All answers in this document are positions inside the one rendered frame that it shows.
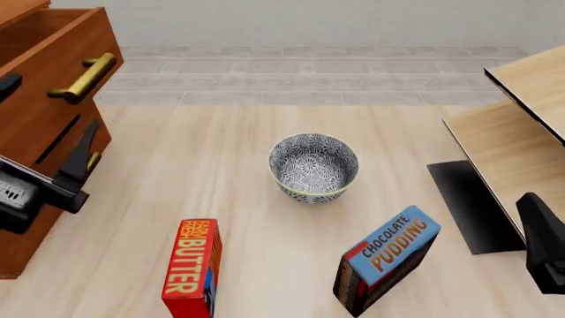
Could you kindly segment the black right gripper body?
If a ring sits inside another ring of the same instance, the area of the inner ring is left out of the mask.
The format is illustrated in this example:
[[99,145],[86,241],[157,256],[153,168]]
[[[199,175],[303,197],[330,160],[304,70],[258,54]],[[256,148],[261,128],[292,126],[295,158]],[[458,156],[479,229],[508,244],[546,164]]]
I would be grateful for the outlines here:
[[541,293],[565,295],[565,261],[533,264],[529,272]]

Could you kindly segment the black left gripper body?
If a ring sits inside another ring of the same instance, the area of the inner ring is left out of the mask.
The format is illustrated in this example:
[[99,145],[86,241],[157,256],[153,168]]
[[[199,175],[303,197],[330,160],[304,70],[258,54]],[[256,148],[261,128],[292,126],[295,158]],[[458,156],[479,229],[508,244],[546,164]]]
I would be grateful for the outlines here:
[[79,187],[0,155],[0,230],[22,235],[44,205],[78,214],[88,198]]

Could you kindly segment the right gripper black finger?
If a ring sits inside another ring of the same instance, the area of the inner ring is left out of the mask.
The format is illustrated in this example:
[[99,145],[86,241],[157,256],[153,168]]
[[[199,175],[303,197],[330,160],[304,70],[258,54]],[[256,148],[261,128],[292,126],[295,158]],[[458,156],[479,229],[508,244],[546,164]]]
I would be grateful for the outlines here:
[[526,193],[516,207],[524,228],[528,261],[565,266],[565,223],[535,193]]

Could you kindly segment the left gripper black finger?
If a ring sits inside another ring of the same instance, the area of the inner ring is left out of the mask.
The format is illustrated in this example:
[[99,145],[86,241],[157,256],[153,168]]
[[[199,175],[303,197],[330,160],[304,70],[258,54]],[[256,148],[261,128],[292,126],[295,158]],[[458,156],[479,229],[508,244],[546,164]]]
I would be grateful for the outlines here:
[[77,146],[67,156],[53,177],[53,185],[69,192],[78,192],[84,185],[88,173],[90,148],[98,130],[99,121],[93,120],[82,134]]

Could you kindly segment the wooden cabinet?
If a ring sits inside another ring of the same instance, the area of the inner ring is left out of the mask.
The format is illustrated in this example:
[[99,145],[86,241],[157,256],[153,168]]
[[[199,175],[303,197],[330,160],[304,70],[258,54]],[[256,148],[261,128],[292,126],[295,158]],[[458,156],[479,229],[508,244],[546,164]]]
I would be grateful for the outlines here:
[[0,0],[0,279],[76,214],[111,136],[94,95],[123,63],[102,7]]

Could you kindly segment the pale wooden board stand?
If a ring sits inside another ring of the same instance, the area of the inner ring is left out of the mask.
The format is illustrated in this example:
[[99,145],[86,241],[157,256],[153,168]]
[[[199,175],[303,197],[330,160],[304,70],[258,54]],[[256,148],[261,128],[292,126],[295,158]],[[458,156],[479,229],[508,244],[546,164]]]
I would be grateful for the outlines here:
[[427,169],[472,254],[523,251],[523,195],[565,222],[565,45],[485,75],[505,100],[443,118],[465,159]]

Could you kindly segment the red butter box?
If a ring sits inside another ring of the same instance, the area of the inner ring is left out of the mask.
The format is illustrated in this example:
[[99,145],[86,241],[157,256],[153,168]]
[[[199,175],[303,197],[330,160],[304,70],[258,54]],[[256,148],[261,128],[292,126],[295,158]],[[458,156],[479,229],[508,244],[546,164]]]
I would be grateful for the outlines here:
[[173,318],[214,318],[221,258],[216,219],[181,222],[162,288]]

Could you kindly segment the blue chocolate pudding box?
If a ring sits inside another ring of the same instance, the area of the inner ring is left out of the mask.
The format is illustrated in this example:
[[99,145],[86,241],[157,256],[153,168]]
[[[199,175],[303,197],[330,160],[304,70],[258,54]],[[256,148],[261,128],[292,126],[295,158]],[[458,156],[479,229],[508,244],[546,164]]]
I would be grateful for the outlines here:
[[423,261],[441,226],[409,206],[343,254],[333,293],[359,317]]

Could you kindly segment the blue patterned ceramic bowl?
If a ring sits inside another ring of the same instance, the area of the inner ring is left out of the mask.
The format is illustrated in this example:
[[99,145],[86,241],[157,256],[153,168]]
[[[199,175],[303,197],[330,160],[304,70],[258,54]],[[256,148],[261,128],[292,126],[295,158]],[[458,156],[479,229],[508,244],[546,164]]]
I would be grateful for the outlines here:
[[359,171],[358,157],[345,142],[322,133],[299,133],[278,142],[268,168],[280,190],[295,201],[334,201]]

